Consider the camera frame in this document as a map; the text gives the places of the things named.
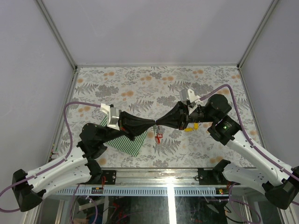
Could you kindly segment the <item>red keyring fob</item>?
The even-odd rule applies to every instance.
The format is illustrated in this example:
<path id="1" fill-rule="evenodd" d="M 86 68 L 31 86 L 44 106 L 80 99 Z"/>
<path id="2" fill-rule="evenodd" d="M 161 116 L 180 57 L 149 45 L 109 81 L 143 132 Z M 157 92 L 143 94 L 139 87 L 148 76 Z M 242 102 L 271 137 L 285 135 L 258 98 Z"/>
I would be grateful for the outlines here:
<path id="1" fill-rule="evenodd" d="M 155 136 L 155 142 L 159 145 L 161 143 L 161 139 L 163 138 L 162 133 L 157 133 Z"/>

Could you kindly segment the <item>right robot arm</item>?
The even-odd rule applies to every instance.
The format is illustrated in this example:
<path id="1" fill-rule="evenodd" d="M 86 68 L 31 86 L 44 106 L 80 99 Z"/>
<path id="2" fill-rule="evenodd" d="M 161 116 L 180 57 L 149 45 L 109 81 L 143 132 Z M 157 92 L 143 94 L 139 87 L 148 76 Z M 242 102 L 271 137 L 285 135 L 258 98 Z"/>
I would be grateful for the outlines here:
<path id="1" fill-rule="evenodd" d="M 214 94 L 205 106 L 200 103 L 195 97 L 187 97 L 177 102 L 156 124 L 183 130 L 190 123 L 210 122 L 211 137 L 242 155 L 256 168 L 255 171 L 247 170 L 223 160 L 214 167 L 214 181 L 245 185 L 262 193 L 276 207 L 287 209 L 299 192 L 299 168 L 281 161 L 252 140 L 241 123 L 228 116 L 232 108 L 225 96 Z"/>

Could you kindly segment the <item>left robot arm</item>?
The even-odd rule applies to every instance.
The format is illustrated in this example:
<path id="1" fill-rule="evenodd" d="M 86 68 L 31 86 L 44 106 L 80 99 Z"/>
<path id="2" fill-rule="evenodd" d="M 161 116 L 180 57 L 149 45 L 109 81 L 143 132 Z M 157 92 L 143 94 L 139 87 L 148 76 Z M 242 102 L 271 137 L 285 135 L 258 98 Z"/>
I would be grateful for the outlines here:
<path id="1" fill-rule="evenodd" d="M 79 135 L 80 142 L 71 144 L 67 152 L 41 167 L 14 172 L 12 191 L 19 211 L 29 211 L 48 196 L 71 185 L 99 183 L 102 170 L 96 159 L 107 149 L 105 143 L 119 137 L 134 141 L 155 125 L 152 119 L 140 118 L 116 108 L 103 112 L 106 125 L 85 124 Z"/>

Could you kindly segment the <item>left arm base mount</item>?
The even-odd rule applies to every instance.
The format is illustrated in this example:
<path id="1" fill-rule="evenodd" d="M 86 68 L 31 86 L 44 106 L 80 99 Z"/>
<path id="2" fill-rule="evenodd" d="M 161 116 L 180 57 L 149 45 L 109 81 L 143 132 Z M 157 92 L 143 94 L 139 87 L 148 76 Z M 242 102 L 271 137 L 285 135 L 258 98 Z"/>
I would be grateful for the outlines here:
<path id="1" fill-rule="evenodd" d="M 116 170 L 104 170 L 101 176 L 102 185 L 115 185 L 116 184 Z"/>

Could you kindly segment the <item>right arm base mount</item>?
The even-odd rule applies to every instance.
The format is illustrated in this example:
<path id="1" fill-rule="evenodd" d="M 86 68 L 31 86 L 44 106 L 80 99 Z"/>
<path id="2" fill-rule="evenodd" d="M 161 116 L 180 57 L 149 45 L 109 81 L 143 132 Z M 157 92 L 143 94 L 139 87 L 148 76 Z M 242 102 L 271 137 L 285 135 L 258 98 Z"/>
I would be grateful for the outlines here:
<path id="1" fill-rule="evenodd" d="M 197 168 L 194 179 L 199 182 L 199 185 L 220 185 L 221 172 L 214 168 Z"/>

